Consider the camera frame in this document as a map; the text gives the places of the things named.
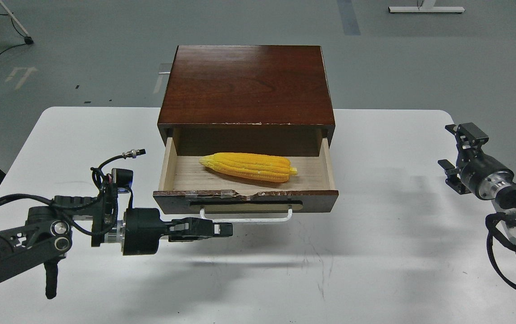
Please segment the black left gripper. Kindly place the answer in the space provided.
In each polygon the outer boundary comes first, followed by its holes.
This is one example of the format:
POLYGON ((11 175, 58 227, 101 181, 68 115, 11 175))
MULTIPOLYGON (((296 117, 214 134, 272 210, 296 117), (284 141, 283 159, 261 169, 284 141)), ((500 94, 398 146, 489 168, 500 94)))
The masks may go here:
POLYGON ((157 253, 160 238, 169 230, 226 230, 226 232, 198 233, 176 232, 168 236, 168 242, 193 242, 211 238, 227 238, 233 235, 232 223, 215 223, 213 220, 186 217, 170 223, 161 220, 159 209, 128 208, 124 213, 123 256, 146 256, 157 253))

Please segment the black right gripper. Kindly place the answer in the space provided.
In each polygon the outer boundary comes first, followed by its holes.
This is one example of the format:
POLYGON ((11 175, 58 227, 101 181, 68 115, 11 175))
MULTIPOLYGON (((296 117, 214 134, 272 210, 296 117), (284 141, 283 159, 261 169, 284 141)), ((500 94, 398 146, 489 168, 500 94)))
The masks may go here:
POLYGON ((445 183, 456 193, 473 193, 479 199, 493 200, 501 189, 514 184, 513 172, 496 158, 483 153, 482 146, 489 136, 476 124, 450 124, 445 130, 456 140, 458 158, 464 158, 458 168, 446 159, 437 161, 447 176, 445 183))

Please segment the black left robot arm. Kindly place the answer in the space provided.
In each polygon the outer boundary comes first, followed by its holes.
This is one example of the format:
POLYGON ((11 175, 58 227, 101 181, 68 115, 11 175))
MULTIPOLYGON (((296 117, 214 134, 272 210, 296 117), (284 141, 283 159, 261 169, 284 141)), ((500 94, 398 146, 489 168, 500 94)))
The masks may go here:
MULTIPOLYGON (((29 209, 25 225, 0 231, 0 283, 43 265, 45 295, 56 297, 58 263, 72 248, 72 223, 68 213, 49 206, 29 209)), ((231 223, 217 223, 197 217, 163 221, 158 209, 128 207, 122 220, 102 226, 96 245, 120 243, 125 256, 155 254, 161 238, 169 242, 191 242, 231 237, 231 223)))

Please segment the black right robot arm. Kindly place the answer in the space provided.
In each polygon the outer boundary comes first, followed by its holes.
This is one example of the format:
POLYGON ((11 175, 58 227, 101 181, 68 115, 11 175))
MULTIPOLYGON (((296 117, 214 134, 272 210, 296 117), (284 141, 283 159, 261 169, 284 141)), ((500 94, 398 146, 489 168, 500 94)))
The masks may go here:
POLYGON ((483 152, 488 135, 474 123, 446 125, 456 140, 457 160, 439 160, 445 172, 446 184, 460 195, 474 194, 478 199, 491 201, 507 233, 516 238, 516 182, 512 170, 496 158, 483 152))

